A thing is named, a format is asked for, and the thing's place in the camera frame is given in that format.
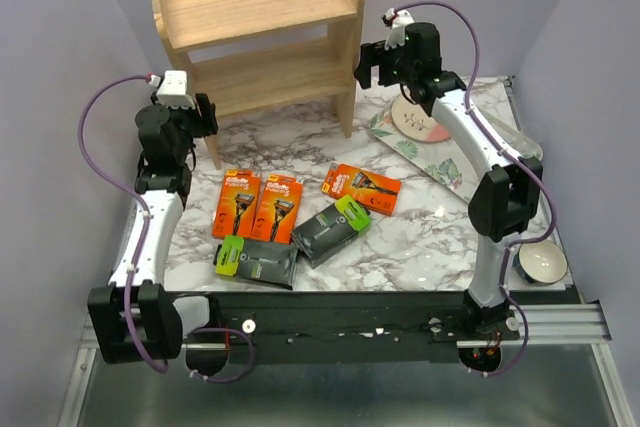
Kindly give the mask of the light wooden two-tier shelf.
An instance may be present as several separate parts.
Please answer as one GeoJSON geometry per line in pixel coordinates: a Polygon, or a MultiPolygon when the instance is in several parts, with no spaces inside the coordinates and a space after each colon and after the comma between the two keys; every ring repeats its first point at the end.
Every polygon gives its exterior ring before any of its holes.
{"type": "Polygon", "coordinates": [[[151,0],[171,65],[206,93],[220,118],[327,97],[353,129],[365,0],[151,0]],[[194,51],[325,26],[311,40],[193,62],[194,51]]]}

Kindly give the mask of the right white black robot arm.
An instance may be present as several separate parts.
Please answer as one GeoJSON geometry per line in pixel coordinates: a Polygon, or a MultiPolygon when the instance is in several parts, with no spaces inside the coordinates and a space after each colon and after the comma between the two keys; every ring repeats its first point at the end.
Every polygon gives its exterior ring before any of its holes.
{"type": "Polygon", "coordinates": [[[362,44],[354,77],[368,89],[376,70],[378,85],[400,86],[448,131],[475,171],[479,184],[469,201],[468,216],[478,234],[478,251],[459,318],[462,331],[480,339],[509,316],[510,248],[536,215],[542,165],[503,140],[472,105],[468,84],[443,70],[440,36],[433,24],[412,23],[399,32],[400,42],[394,47],[385,41],[362,44]]]}

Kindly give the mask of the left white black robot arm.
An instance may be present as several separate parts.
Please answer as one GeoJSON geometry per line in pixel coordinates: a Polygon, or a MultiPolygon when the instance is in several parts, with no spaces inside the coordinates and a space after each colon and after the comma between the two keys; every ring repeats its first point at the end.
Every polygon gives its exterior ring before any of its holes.
{"type": "Polygon", "coordinates": [[[135,116],[141,154],[133,187],[132,230],[107,286],[90,290],[87,307],[108,364],[144,361],[166,373],[181,350],[183,324],[163,287],[175,227],[192,182],[197,138],[218,131],[216,108],[204,93],[189,107],[170,107],[154,95],[135,116]]]}

